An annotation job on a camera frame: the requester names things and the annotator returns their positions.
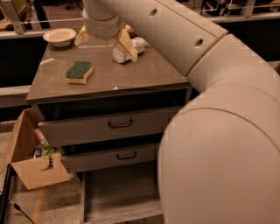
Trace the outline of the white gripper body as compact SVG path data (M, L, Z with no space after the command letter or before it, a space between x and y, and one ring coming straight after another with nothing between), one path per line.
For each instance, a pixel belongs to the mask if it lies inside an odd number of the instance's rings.
M123 28L123 21L100 0L82 0L86 30L99 39L112 39Z

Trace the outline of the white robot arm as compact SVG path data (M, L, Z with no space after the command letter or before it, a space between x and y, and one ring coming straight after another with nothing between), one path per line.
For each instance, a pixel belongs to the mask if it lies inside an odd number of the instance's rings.
M280 107L275 69L176 0L82 0L98 38L130 25L198 91L158 153L165 224L280 224Z

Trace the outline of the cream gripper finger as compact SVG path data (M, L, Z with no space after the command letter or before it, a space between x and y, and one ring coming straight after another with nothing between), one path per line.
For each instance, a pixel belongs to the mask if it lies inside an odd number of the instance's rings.
M82 26L79 33L77 34L74 43L79 46L80 44L89 41L92 38L91 32L85 25Z
M115 48L123 53L129 60L137 61L137 49L133 46L132 39L125 29L119 31Z

